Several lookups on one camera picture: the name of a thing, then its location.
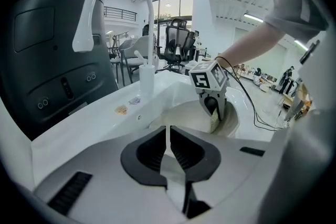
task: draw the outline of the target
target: white faucet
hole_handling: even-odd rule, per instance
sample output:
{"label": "white faucet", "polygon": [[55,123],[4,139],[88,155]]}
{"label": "white faucet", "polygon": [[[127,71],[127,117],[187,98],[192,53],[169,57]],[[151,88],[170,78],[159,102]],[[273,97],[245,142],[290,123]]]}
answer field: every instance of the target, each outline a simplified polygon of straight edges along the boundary
{"label": "white faucet", "polygon": [[[154,31],[154,10],[152,0],[146,0],[149,10],[149,37],[153,37]],[[92,13],[96,0],[85,0],[82,13],[78,22],[77,30],[72,41],[72,48],[75,52],[91,51],[93,49],[92,38]],[[153,38],[148,39],[148,66],[153,64]]]}

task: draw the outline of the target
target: railing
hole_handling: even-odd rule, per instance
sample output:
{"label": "railing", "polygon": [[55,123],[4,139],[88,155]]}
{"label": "railing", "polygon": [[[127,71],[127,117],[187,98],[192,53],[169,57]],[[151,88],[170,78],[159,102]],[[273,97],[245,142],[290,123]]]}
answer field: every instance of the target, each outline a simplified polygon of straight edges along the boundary
{"label": "railing", "polygon": [[112,7],[104,7],[104,17],[130,20],[133,22],[136,21],[135,12],[130,12],[129,10],[112,8]]}

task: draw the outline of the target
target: person in black clothing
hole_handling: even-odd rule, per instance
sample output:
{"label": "person in black clothing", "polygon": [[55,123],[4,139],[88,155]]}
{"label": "person in black clothing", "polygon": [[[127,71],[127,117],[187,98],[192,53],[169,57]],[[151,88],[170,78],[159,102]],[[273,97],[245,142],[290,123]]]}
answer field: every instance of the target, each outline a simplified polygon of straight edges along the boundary
{"label": "person in black clothing", "polygon": [[291,66],[289,69],[286,70],[285,73],[283,73],[283,76],[281,78],[281,80],[283,81],[283,84],[282,84],[282,88],[281,90],[279,91],[280,94],[283,94],[289,80],[291,79],[292,77],[292,71],[294,70],[294,66]]}

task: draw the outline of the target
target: gray chair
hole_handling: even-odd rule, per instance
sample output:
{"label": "gray chair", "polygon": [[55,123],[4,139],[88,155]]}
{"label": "gray chair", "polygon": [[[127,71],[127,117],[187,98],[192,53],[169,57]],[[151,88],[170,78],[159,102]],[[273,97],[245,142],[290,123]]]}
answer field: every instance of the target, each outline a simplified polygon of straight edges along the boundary
{"label": "gray chair", "polygon": [[134,52],[137,50],[143,58],[148,59],[148,38],[148,36],[140,37],[131,47],[121,50],[121,58],[123,59],[121,61],[121,74],[123,77],[123,65],[126,65],[131,83],[133,83],[133,71],[137,70],[139,66],[143,64],[142,60],[134,55]]}
{"label": "gray chair", "polygon": [[120,71],[122,76],[122,84],[125,86],[125,80],[124,80],[124,72],[123,72],[123,64],[122,64],[122,51],[125,49],[130,48],[137,39],[127,39],[125,40],[120,46],[119,46],[119,52],[120,52],[120,58],[110,59],[111,66],[115,65],[115,72],[117,76],[117,83],[119,83],[118,80],[118,64],[120,64]]}

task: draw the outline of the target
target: ceiling light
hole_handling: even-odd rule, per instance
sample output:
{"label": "ceiling light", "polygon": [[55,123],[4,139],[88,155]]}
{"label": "ceiling light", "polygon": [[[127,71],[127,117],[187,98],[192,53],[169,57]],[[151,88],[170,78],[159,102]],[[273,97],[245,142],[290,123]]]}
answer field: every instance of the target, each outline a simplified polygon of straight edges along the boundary
{"label": "ceiling light", "polygon": [[305,46],[305,45],[303,45],[300,41],[298,41],[298,40],[294,40],[294,42],[296,43],[296,44],[298,44],[302,49],[304,49],[305,51],[307,51],[308,50],[308,48]]}
{"label": "ceiling light", "polygon": [[252,15],[249,15],[247,13],[244,14],[244,17],[247,17],[247,18],[250,18],[250,19],[253,19],[253,20],[257,20],[258,22],[263,22],[262,19],[258,18],[258,17],[255,17],[255,16],[252,16]]}

